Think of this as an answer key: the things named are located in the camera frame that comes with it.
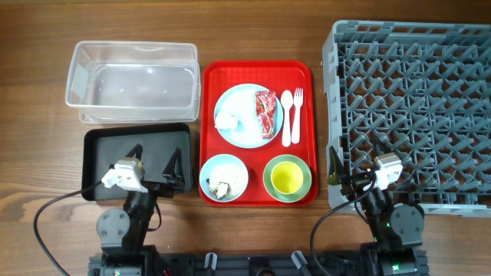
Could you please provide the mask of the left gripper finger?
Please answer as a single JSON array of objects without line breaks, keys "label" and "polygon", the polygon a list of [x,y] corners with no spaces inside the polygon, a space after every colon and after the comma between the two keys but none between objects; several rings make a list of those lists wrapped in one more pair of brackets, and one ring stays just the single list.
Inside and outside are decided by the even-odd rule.
[{"label": "left gripper finger", "polygon": [[173,155],[162,172],[162,176],[168,184],[184,184],[184,173],[182,164],[182,151],[179,147],[175,149]]},{"label": "left gripper finger", "polygon": [[136,159],[141,159],[143,153],[143,146],[141,144],[136,144],[130,152],[126,155],[126,157],[134,157]]}]

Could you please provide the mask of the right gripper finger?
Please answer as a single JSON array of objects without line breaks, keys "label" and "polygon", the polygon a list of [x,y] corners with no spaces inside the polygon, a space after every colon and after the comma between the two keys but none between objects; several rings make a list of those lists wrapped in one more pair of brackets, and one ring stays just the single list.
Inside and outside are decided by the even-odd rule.
[{"label": "right gripper finger", "polygon": [[388,154],[390,149],[377,137],[374,137],[374,151],[375,156],[382,156]]},{"label": "right gripper finger", "polygon": [[329,161],[328,184],[343,185],[345,182],[344,166],[333,146],[329,148]]}]

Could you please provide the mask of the yellow cup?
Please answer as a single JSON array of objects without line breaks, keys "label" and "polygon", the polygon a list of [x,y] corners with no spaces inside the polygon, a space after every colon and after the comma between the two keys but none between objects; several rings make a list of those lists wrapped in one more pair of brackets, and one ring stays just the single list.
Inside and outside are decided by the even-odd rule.
[{"label": "yellow cup", "polygon": [[272,169],[273,188],[281,194],[290,195],[297,192],[302,187],[303,180],[300,166],[293,162],[282,161]]}]

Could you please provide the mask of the light blue bowl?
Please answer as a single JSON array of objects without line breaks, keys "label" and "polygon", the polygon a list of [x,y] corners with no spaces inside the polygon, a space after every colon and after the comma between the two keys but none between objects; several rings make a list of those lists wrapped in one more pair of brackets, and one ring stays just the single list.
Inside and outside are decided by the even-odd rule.
[{"label": "light blue bowl", "polygon": [[203,167],[200,170],[200,174],[199,174],[199,185],[200,185],[201,191],[204,193],[206,199],[211,199],[213,202],[227,203],[227,202],[232,202],[239,197],[238,196],[237,198],[235,198],[233,200],[219,201],[217,199],[214,199],[208,190],[207,179],[209,177],[210,172],[212,171],[212,169],[214,167],[216,167],[218,165],[225,165],[225,164],[237,165],[237,166],[241,167],[243,170],[245,170],[245,172],[247,173],[248,181],[247,181],[247,184],[246,184],[243,192],[246,190],[246,187],[249,183],[249,172],[248,172],[248,170],[247,170],[247,168],[246,168],[246,166],[242,160],[240,160],[238,157],[230,155],[230,154],[219,154],[219,155],[213,156],[212,158],[208,159],[204,163]]}]

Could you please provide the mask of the green bowl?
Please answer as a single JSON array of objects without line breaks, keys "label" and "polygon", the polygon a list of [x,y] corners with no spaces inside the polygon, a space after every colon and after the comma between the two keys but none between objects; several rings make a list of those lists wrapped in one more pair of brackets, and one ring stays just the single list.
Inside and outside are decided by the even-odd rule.
[{"label": "green bowl", "polygon": [[[273,188],[271,182],[271,173],[273,167],[282,161],[290,161],[297,164],[298,166],[300,166],[303,172],[304,180],[303,180],[302,187],[297,192],[290,195],[281,194],[280,192],[276,191]],[[272,198],[278,201],[278,204],[280,204],[281,202],[292,204],[292,205],[308,204],[312,200],[312,197],[314,197],[317,193],[314,189],[311,190],[311,187],[316,188],[314,180],[315,179],[311,174],[311,170],[308,164],[301,158],[289,154],[279,155],[271,159],[265,166],[263,172],[263,183],[264,183],[265,190]]]}]

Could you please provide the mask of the rice leftovers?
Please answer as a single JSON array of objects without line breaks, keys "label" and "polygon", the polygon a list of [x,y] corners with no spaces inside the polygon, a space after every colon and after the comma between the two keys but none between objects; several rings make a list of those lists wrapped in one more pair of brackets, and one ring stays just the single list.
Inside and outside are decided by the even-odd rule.
[{"label": "rice leftovers", "polygon": [[218,165],[207,179],[208,190],[219,201],[233,200],[243,193],[248,181],[245,170],[234,164]]}]

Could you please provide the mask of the white tissue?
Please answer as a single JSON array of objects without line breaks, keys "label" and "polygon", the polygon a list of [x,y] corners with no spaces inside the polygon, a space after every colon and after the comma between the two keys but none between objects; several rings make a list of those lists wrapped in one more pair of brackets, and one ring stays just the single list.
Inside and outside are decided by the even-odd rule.
[{"label": "white tissue", "polygon": [[215,128],[217,130],[234,130],[239,121],[227,110],[221,110],[216,114]]}]

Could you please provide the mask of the red snack wrapper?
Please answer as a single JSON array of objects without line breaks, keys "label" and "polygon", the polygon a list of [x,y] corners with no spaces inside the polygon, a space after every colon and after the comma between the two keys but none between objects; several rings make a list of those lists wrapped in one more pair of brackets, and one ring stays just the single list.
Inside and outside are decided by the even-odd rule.
[{"label": "red snack wrapper", "polygon": [[262,128],[263,139],[273,137],[275,108],[276,96],[273,91],[255,92],[255,113]]}]

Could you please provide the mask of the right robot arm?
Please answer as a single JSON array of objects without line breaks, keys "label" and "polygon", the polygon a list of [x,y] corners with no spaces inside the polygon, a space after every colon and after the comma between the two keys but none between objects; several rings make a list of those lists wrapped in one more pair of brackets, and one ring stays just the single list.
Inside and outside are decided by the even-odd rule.
[{"label": "right robot arm", "polygon": [[344,168],[334,147],[329,148],[328,184],[340,187],[341,194],[348,200],[333,210],[359,202],[374,240],[382,248],[399,251],[420,246],[423,243],[424,210],[418,205],[396,206],[393,203],[387,187],[401,177],[402,160],[389,152],[379,139],[375,143],[379,146],[379,155],[374,158],[374,165],[354,175]]}]

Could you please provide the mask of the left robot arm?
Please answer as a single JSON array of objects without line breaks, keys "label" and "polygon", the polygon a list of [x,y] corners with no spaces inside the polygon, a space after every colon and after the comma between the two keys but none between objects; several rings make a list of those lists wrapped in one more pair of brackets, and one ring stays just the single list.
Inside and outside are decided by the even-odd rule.
[{"label": "left robot arm", "polygon": [[137,253],[149,231],[151,217],[154,212],[160,211],[157,199],[171,199],[175,192],[184,190],[182,151],[179,147],[166,164],[161,182],[144,178],[142,153],[143,146],[137,144],[123,159],[110,165],[102,178],[105,188],[117,186],[127,191],[127,198],[121,209],[108,209],[97,220],[101,249],[108,255]]}]

